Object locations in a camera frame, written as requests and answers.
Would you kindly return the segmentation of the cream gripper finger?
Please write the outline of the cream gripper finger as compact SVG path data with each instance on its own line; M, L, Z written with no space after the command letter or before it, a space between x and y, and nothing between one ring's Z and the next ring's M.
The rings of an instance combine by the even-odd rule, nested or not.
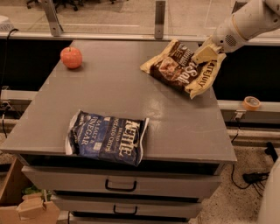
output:
M204 46L208 46L208 45L211 45L211 44L214 44L212 36L210 36L208 39L206 39L201 46L204 47Z
M192 62L196 65L212 60L221 63L222 55L220 50L221 47L216 44L202 45L192 56Z

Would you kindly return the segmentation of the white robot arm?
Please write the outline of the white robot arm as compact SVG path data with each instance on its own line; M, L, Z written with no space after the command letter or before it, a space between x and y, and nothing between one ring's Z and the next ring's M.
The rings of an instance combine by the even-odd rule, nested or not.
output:
M280 0L249 0L218 25L213 35L195 51L194 63L216 60L219 53L232 53L249 40L280 27Z

